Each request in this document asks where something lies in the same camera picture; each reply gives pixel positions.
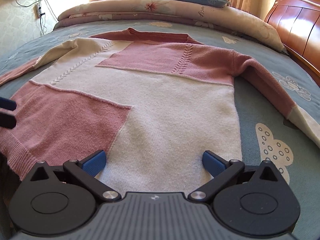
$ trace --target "blue floral bedspread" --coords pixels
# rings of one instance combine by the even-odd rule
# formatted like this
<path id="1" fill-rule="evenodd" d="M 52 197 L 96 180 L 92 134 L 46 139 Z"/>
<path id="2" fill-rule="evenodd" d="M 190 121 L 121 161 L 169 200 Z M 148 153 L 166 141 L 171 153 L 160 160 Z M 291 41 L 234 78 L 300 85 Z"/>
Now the blue floral bedspread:
<path id="1" fill-rule="evenodd" d="M 298 105 L 320 122 L 320 88 L 288 56 L 231 34 L 177 23 L 150 20 L 101 21 L 59 28 L 0 57 L 0 75 L 43 55 L 66 40 L 129 27 L 138 31 L 188 33 L 204 44 L 250 55 L 273 74 Z M 50 63 L 1 86 L 0 95 L 11 97 L 24 83 L 49 65 Z M 300 202 L 301 215 L 294 235 L 298 239 L 315 239 L 320 235 L 320 228 L 314 222 L 320 221 L 319 148 L 241 77 L 235 78 L 235 103 L 240 119 L 243 161 L 258 165 L 263 159 L 271 159 L 276 164 Z M 268 135 L 266 143 L 270 147 L 267 152 L 260 150 L 261 140 L 265 137 L 263 134 Z M 275 143 L 278 143 L 280 149 L 275 150 Z M 0 224 L 6 218 L 3 210 L 0 210 Z M 5 233 L 6 228 L 0 226 L 0 240 Z"/>

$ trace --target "cable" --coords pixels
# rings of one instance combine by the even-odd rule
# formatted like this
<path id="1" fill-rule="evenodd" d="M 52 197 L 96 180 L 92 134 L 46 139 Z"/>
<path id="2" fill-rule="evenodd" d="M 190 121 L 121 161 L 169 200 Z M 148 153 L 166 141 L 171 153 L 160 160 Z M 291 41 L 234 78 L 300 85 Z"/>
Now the cable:
<path id="1" fill-rule="evenodd" d="M 43 32 L 43 29 L 42 29 L 42 23 L 41 23 L 41 17 L 40 17 L 40 36 L 43 36 L 44 35 L 44 32 Z"/>
<path id="2" fill-rule="evenodd" d="M 53 10 L 52 10 L 52 8 L 51 8 L 51 6 L 50 6 L 50 4 L 49 4 L 48 0 L 45 0 L 45 1 L 46 1 L 47 5 L 49 6 L 50 10 L 51 10 L 51 13 L 52 13 L 52 14 L 53 14 L 53 16 L 55 17 L 55 19 L 58 21 L 58 18 L 57 18 L 57 17 L 56 17 L 56 15 L 54 14 L 54 12 L 53 12 Z"/>
<path id="3" fill-rule="evenodd" d="M 43 24 L 43 31 L 45 29 L 45 32 L 44 33 L 47 33 L 47 27 L 45 26 L 45 23 L 47 22 L 46 18 L 45 18 L 45 15 L 44 15 L 44 24 Z"/>
<path id="4" fill-rule="evenodd" d="M 42 1 L 42 0 L 38 0 L 38 1 L 36 1 L 36 2 L 34 2 L 34 3 L 32 3 L 32 4 L 30 4 L 30 5 L 22 5 L 22 4 L 19 4 L 17 0 L 16 0 L 16 3 L 17 3 L 18 5 L 20 5 L 21 7 L 30 7 L 31 5 L 34 5 L 35 3 L 41 2 L 41 1 Z"/>

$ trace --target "sweater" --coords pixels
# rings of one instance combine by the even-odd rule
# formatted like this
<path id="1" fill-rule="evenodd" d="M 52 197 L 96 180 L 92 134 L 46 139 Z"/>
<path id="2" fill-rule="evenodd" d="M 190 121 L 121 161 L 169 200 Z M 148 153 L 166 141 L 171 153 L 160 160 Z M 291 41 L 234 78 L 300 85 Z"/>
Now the sweater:
<path id="1" fill-rule="evenodd" d="M 242 159 L 239 75 L 320 147 L 319 124 L 260 63 L 187 34 L 129 28 L 77 38 L 1 76 L 0 85 L 53 60 L 12 96 L 17 126 L 0 128 L 0 151 L 21 180 L 38 160 L 62 165 L 103 149 L 98 179 L 121 194 L 188 194 L 212 178 L 205 150 Z"/>

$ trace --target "metal screw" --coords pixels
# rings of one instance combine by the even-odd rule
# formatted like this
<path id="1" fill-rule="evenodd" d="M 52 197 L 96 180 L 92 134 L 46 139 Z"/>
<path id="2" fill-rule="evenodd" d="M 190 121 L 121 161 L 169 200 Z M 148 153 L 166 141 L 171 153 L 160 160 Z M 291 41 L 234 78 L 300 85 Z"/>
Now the metal screw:
<path id="1" fill-rule="evenodd" d="M 108 191 L 106 191 L 106 192 L 104 192 L 104 193 L 102 194 L 102 196 L 103 196 L 104 198 L 106 198 L 106 199 L 114 199 L 114 198 L 117 198 L 118 195 L 119 195 L 119 193 L 118 193 L 118 192 L 115 192 L 115 191 L 113 191 L 113 190 L 108 190 Z"/>
<path id="2" fill-rule="evenodd" d="M 204 199 L 207 195 L 202 191 L 194 191 L 190 195 L 193 199 Z"/>

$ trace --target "gray gripper base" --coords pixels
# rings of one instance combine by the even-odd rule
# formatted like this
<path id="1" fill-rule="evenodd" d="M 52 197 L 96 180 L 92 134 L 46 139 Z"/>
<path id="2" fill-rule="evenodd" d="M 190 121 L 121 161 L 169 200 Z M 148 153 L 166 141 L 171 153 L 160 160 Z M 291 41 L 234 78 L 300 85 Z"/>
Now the gray gripper base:
<path id="1" fill-rule="evenodd" d="M 12 240 L 44 237 L 18 233 Z M 105 203 L 79 230 L 51 240 L 254 240 L 222 227 L 204 204 L 187 201 L 183 193 L 133 193 Z M 294 240 L 290 235 L 273 240 Z"/>

